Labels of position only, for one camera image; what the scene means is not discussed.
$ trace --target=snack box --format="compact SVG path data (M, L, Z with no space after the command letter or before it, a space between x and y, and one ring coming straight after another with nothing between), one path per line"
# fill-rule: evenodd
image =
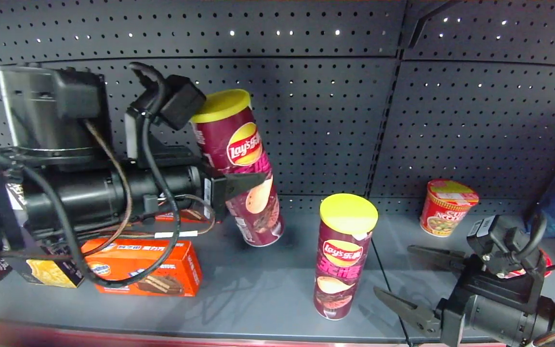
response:
M105 240L87 241L82 250L92 250ZM119 239L85 260L103 279L122 280L151 266L167 245L168 240ZM196 296L201 281L202 272L192 242L179 240L168 259L141 281L122 288L96 287L99 292L108 294Z
M25 251L29 254L70 254L68 247L46 247L33 240L27 229L21 228L25 239ZM26 281L37 285L77 288L83 282L83 274L73 261L49 261L38 259L6 258L6 262Z

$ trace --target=perforated metal panel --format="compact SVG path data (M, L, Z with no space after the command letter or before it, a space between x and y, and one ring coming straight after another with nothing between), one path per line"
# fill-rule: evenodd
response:
M394 56L404 1L0 0L0 64L259 55Z
M382 214L421 214L424 199L421 198L372 198L371 201ZM530 207L530 200L483 199L468 214L521 214Z
M395 60L357 59L143 59L163 73L188 76L205 93L244 88L276 172L281 193L364 194ZM123 114L143 91L128 60L57 62L44 67L103 73L113 140L125 151ZM168 145L198 151L189 127L161 125L152 133ZM0 147L11 142L0 101Z
M283 195L346 191L381 198L381 212L410 213L428 180L447 177L488 199L474 213L522 211L555 168L555 2L456 4L426 23L399 62L405 7L0 0L0 64L104 74L119 153L121 117L141 92L125 66L142 61L189 76L206 93L249 90ZM0 101L0 147L11 142L5 121ZM189 128L153 133L198 150Z
M404 58L555 64L555 1L461 2L429 18Z
M403 62L372 196L423 197L452 178L531 199L555 170L555 67Z

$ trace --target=red cup noodle cup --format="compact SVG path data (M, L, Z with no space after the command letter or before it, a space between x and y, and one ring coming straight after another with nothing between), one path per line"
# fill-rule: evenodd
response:
M335 194L322 201L320 217L314 305L339 320L350 312L378 211L360 196Z
M282 236L284 221L250 102L249 93L240 89L207 95L192 127L203 156L223 174L267 174L262 184L226 202L245 242L263 247Z
M469 187L451 180L431 180L419 219L421 228L430 235L448 237L477 203L478 195Z

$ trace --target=potato chip image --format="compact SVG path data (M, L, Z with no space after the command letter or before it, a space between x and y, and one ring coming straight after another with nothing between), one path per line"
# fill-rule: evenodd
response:
M75 288L76 286L55 264L54 261L28 259L26 263L31 268L31 274L45 285Z
M352 288L353 285L355 285L354 283L352 285L347 285L346 283L338 279L334 279L333 277L328 276L318 277L317 284L318 288L326 294L337 294L348 290Z
M269 195L271 195L271 186L273 186L273 176L249 191L245 199L247 211L253 214L264 211L264 208L267 207L267 202L269 202Z

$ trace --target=gray shelf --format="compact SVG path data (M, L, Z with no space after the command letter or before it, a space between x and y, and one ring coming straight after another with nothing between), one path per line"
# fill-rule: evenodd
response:
M436 308L440 298L449 297L457 278L451 272L439 271L438 268L426 264L423 259L408 254L407 246L418 244L472 254L466 242L466 234L476 221L485 217L487 216L467 215L453 234L445 239L425 233L419 226L419 216L416 214L386 215L381 218L374 231L373 240L391 291L417 305ZM542 248L555 264L555 239L543 240ZM555 272L546 279L542 295L555 299ZM428 338L407 324L405 327L411 343L439 341L439 337ZM479 331L464 331L464 343L487 341L492 340Z
M89 282L78 289L38 286L11 273L0 282L0 320L119 334L405 343L397 316L374 297L373 286L387 286L373 250L350 314L341 321L317 314L319 216L284 219L284 237L267 248L247 246L231 219L194 239L204 274L196 298L99 294Z

